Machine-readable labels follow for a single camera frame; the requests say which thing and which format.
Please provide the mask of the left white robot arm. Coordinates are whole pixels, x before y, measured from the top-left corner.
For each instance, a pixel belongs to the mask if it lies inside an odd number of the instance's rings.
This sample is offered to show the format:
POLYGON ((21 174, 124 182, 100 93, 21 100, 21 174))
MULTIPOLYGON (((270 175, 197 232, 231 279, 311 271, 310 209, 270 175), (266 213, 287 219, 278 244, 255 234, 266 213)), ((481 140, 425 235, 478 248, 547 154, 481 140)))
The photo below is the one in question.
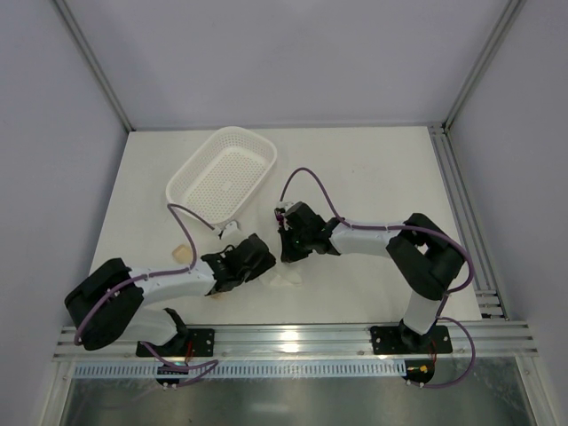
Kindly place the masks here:
POLYGON ((254 233, 175 270, 136 269, 120 257, 109 259, 65 298, 75 325, 74 344, 97 351, 131 333, 136 341, 177 348, 187 338, 183 320, 171 308, 145 319, 142 312, 148 305, 230 292, 275 265, 275 256, 254 233))

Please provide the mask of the white paper napkin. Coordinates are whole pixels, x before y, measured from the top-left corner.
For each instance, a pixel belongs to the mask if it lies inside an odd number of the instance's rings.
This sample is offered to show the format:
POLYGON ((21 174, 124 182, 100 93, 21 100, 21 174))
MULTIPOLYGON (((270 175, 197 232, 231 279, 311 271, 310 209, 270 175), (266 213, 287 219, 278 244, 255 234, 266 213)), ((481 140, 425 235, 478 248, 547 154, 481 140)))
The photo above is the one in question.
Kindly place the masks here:
POLYGON ((273 288, 296 287, 303 284, 297 268, 287 264, 276 264, 259 279, 263 285, 273 288))

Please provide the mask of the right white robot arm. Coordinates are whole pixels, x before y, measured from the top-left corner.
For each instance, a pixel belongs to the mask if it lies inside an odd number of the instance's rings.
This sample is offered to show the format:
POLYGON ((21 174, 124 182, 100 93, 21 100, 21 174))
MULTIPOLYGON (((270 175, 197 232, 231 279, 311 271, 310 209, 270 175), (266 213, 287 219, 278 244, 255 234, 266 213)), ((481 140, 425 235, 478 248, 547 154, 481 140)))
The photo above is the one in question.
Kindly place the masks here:
POLYGON ((406 312, 395 327, 394 347, 410 353, 433 347, 434 329, 451 285, 464 265, 472 267, 465 249, 428 217, 414 213, 395 225, 352 224, 341 217, 326 221, 304 202, 282 204, 274 213, 284 263, 298 262, 312 253, 390 259, 411 288, 406 312))

